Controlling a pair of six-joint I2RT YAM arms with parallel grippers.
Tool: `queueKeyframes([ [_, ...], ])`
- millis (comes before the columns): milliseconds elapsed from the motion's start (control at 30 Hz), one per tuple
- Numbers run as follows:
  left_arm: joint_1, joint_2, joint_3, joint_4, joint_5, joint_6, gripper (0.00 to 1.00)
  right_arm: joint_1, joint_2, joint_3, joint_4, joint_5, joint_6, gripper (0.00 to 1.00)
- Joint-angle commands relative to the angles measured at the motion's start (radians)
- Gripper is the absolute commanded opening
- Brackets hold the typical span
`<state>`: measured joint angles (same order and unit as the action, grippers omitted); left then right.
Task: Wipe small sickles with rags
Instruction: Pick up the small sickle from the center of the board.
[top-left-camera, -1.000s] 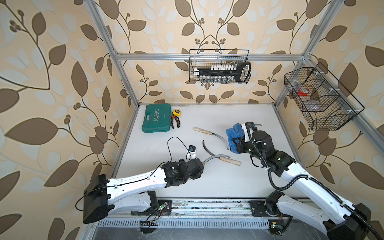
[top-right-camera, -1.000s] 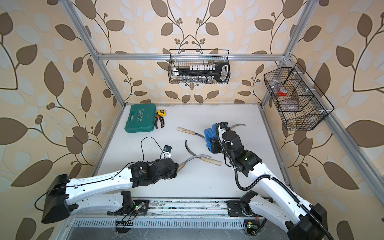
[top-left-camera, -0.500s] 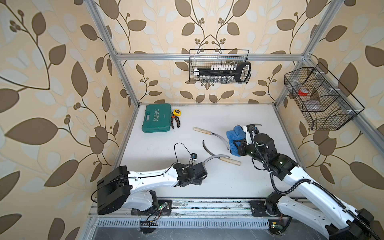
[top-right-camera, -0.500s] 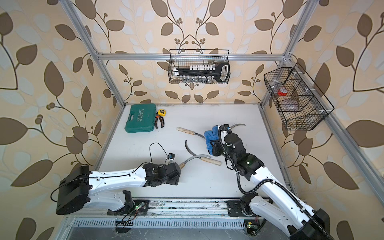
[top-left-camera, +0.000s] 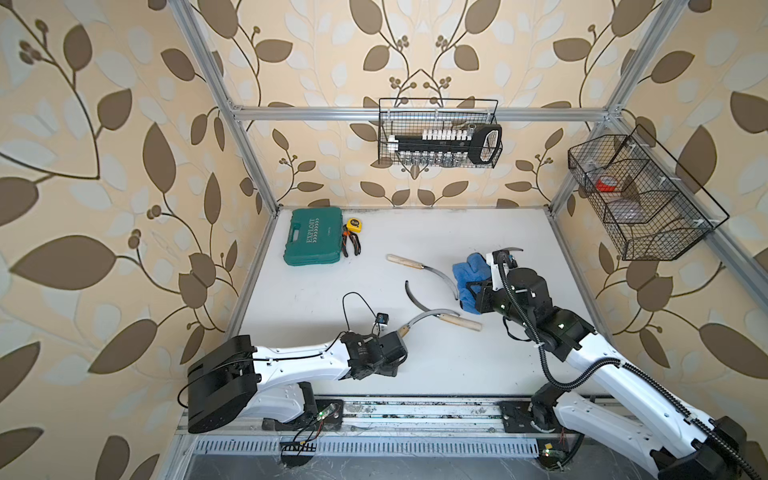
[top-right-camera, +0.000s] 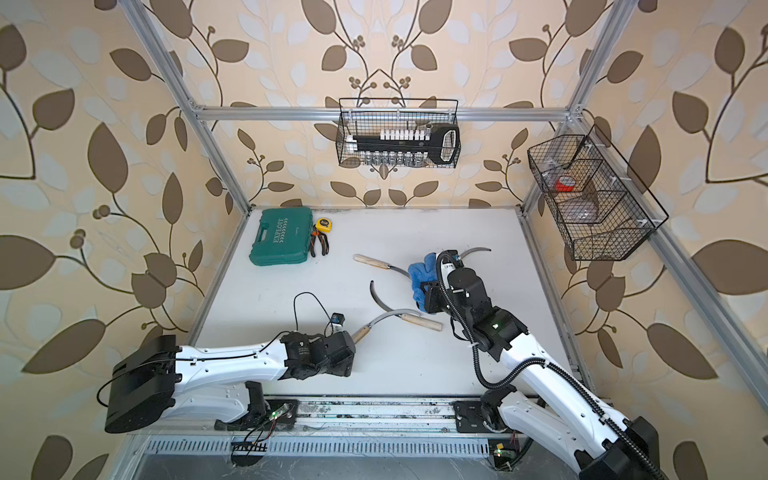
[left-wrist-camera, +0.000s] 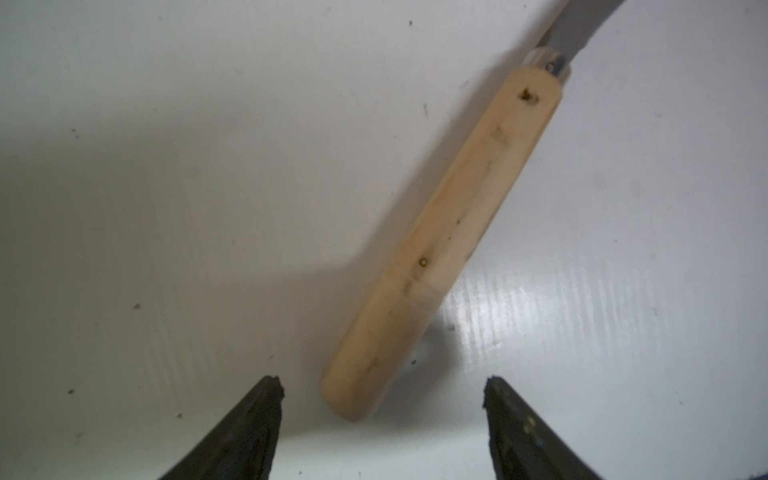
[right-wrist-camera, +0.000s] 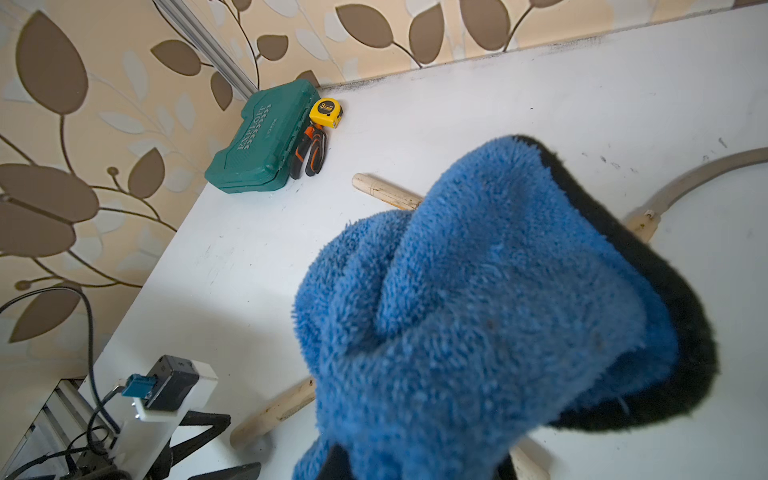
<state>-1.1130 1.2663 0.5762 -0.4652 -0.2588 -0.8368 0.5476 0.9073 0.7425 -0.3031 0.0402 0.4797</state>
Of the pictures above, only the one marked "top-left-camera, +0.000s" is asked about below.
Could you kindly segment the blue grey microfiber rag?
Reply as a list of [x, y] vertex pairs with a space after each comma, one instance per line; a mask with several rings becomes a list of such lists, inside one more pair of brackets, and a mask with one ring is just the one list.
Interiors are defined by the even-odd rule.
[[491, 269], [484, 256], [478, 252], [470, 254], [464, 262], [452, 266], [452, 273], [457, 283], [461, 308], [470, 314], [480, 315], [477, 296], [482, 291], [482, 284], [491, 278]]

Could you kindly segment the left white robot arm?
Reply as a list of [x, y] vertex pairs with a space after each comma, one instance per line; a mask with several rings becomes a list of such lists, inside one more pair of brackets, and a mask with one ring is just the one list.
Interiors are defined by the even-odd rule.
[[407, 356], [398, 332], [343, 331], [328, 343], [293, 348], [257, 347], [248, 335], [234, 336], [188, 368], [181, 390], [187, 431], [208, 433], [242, 413], [290, 424], [315, 412], [313, 382], [394, 377]]

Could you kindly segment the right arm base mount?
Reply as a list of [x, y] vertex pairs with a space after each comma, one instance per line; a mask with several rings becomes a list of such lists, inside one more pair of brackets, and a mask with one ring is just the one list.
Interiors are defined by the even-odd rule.
[[551, 383], [544, 384], [530, 398], [502, 400], [499, 408], [503, 429], [509, 434], [578, 434], [564, 427], [555, 414], [555, 408], [564, 406], [566, 392]]

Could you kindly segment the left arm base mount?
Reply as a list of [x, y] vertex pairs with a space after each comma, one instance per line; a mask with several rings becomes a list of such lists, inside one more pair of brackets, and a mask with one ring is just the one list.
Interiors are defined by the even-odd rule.
[[277, 432], [298, 432], [301, 428], [324, 423], [324, 429], [339, 431], [343, 424], [345, 402], [340, 398], [318, 399], [309, 382], [285, 387], [282, 392], [292, 401], [289, 410], [298, 411], [290, 421], [281, 422], [276, 413], [262, 417], [262, 429]]

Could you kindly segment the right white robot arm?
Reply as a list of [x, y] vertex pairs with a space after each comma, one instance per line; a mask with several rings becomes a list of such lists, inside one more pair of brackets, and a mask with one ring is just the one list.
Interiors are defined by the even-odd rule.
[[511, 259], [491, 262], [478, 311], [523, 327], [546, 379], [531, 399], [540, 430], [588, 436], [657, 479], [757, 479], [733, 419], [693, 407], [627, 360], [586, 320], [555, 306], [546, 281]]

